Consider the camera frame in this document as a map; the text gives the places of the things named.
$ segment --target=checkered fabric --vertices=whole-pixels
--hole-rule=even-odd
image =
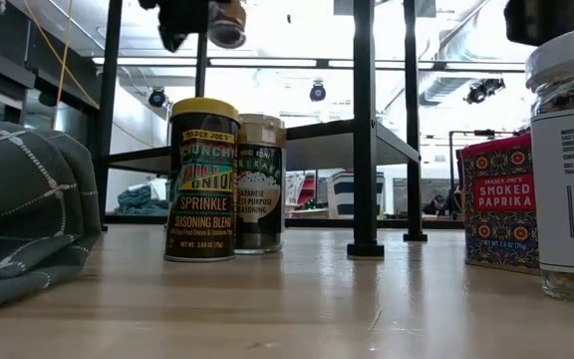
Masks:
[[[0,123],[0,304],[74,278],[100,234],[88,150]]]

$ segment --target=everything but the bagel seasoning jar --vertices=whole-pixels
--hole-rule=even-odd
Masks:
[[[537,48],[526,77],[543,288],[574,300],[574,32]]]
[[[240,115],[236,253],[279,251],[285,230],[285,147],[279,119]]]

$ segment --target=cable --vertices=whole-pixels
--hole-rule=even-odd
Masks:
[[[57,105],[55,106],[55,116],[50,123],[50,128],[55,130],[55,123],[59,116],[59,104],[61,104],[61,92],[64,88],[64,77],[66,75],[66,63],[68,62],[68,49],[70,48],[70,31],[72,30],[72,4],[75,0],[70,0],[68,5],[68,27],[66,28],[66,46],[64,47],[63,61],[61,62],[61,77],[59,78],[59,88],[57,89]]]
[[[30,17],[32,18],[32,22],[35,24],[35,27],[37,28],[37,30],[39,30],[39,33],[41,34],[41,36],[46,41],[46,44],[48,45],[50,50],[52,50],[53,55],[55,55],[55,57],[57,58],[59,63],[66,69],[66,73],[70,76],[70,78],[75,83],[75,85],[77,85],[77,88],[79,88],[79,90],[81,90],[81,92],[84,94],[86,99],[88,99],[88,101],[90,101],[93,104],[93,106],[97,110],[99,110],[100,109],[99,104],[97,104],[97,102],[90,96],[90,94],[88,94],[88,92],[84,89],[84,87],[81,86],[81,84],[79,83],[79,81],[77,81],[77,78],[75,78],[75,75],[72,74],[70,69],[68,69],[68,67],[65,66],[64,60],[59,56],[59,54],[57,53],[57,50],[55,50],[55,47],[50,42],[50,39],[48,38],[48,35],[46,35],[46,32],[44,31],[44,29],[41,28],[41,25],[39,24],[39,20],[37,20],[37,17],[35,16],[32,9],[30,8],[30,4],[28,4],[28,0],[24,0],[24,4],[26,5],[26,9],[28,9],[28,13],[30,14]]]

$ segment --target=white lid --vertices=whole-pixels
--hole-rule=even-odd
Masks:
[[[552,74],[574,73],[574,31],[535,49],[525,65],[526,87],[529,89],[536,88],[542,81],[540,79]]]

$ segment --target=table surface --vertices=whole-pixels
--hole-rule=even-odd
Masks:
[[[161,258],[161,225],[111,225],[80,279],[0,308],[1,358],[572,358],[574,303],[463,264],[461,231],[350,261],[350,230],[288,230],[281,254]]]

